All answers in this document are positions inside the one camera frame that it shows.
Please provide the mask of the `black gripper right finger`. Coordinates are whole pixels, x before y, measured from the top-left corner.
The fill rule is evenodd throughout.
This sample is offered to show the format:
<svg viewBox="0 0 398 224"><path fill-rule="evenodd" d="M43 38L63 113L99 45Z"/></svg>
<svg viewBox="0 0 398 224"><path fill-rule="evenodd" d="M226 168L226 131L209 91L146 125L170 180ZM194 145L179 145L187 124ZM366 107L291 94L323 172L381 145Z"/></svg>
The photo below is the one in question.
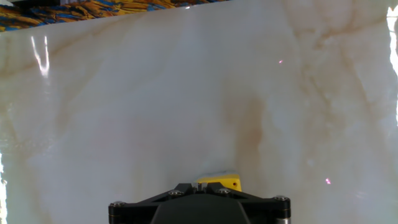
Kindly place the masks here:
<svg viewBox="0 0 398 224"><path fill-rule="evenodd" d="M244 193L235 182L232 186L221 182L200 182L199 192L229 198L236 202L239 211L232 214L242 214L246 223L291 224L290 199L286 196L261 198Z"/></svg>

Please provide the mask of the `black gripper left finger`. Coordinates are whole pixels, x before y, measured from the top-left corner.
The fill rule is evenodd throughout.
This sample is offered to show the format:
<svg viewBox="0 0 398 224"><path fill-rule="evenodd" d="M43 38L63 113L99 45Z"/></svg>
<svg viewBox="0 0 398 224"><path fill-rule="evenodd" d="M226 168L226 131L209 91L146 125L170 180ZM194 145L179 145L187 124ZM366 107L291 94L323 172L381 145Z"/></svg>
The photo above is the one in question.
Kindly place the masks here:
<svg viewBox="0 0 398 224"><path fill-rule="evenodd" d="M165 202L198 192L193 184L178 184L174 189L168 190L151 198L137 203L116 201L108 206L109 224L139 224L152 223L158 208Z"/></svg>

